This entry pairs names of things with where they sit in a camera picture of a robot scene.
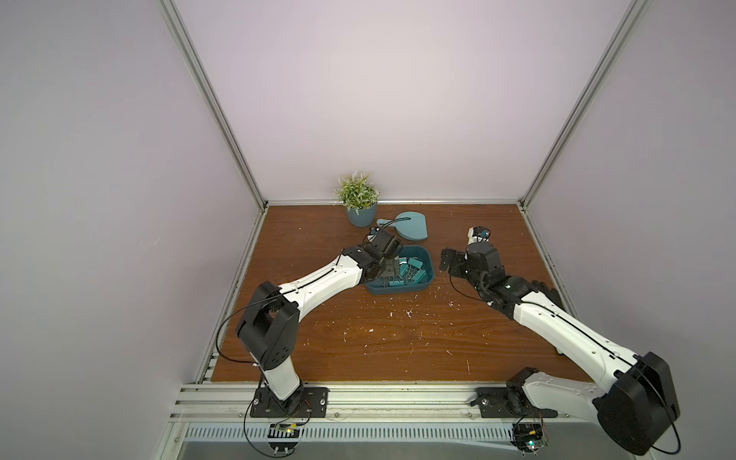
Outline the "dark teal storage box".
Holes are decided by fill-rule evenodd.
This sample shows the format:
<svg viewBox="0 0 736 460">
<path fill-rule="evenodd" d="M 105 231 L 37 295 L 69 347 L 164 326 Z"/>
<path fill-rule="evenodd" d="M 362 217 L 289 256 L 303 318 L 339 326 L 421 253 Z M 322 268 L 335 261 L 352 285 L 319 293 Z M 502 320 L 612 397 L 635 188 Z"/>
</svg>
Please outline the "dark teal storage box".
<svg viewBox="0 0 736 460">
<path fill-rule="evenodd" d="M 373 295 L 423 291 L 433 282 L 435 270 L 429 251 L 421 245 L 406 245 L 388 261 L 379 277 L 365 287 Z"/>
</svg>

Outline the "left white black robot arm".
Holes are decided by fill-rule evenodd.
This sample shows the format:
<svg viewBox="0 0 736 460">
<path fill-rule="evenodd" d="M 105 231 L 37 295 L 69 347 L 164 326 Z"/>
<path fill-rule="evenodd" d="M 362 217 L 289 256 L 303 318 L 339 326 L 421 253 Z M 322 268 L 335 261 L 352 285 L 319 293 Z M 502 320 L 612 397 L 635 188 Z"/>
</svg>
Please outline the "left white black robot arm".
<svg viewBox="0 0 736 460">
<path fill-rule="evenodd" d="M 284 410 L 297 404 L 303 391 L 291 359 L 300 322 L 337 294 L 377 279 L 402 247 L 391 231 L 379 229 L 300 279 L 279 286 L 264 282 L 255 289 L 236 333 Z"/>
</svg>

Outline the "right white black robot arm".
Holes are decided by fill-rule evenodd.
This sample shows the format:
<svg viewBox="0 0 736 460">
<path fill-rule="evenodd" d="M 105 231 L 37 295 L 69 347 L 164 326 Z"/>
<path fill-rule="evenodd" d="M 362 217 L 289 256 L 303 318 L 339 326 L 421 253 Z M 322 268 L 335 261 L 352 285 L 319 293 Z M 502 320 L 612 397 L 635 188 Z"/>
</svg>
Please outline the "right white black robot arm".
<svg viewBox="0 0 736 460">
<path fill-rule="evenodd" d="M 670 366 L 659 355 L 638 354 L 596 333 L 559 307 L 555 289 L 507 274 L 487 241 L 463 251 L 444 249 L 440 268 L 467 281 L 482 302 L 545 339 L 591 379 L 571 381 L 526 368 L 509 383 L 523 402 L 597 425 L 637 456 L 675 430 L 679 401 Z"/>
</svg>

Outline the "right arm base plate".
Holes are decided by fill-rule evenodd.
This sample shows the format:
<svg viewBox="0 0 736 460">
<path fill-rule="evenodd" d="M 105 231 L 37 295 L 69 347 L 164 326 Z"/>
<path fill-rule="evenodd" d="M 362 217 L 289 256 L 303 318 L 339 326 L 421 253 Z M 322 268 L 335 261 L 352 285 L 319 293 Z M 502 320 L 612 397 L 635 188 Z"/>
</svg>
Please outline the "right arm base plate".
<svg viewBox="0 0 736 460">
<path fill-rule="evenodd" d="M 475 398 L 469 401 L 470 407 L 477 407 L 482 418 L 557 418 L 554 409 L 540 409 L 519 389 L 501 386 L 477 387 Z"/>
</svg>

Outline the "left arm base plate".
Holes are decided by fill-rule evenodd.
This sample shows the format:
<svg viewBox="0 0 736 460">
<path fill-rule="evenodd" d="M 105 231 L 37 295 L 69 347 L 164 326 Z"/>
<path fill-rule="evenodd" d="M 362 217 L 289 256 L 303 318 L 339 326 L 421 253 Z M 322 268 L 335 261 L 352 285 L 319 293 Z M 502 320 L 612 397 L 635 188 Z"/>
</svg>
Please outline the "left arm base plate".
<svg viewBox="0 0 736 460">
<path fill-rule="evenodd" d="M 268 387 L 256 390 L 248 415 L 266 418 L 325 418 L 330 390 L 323 386 L 298 388 L 289 398 L 280 400 Z"/>
</svg>

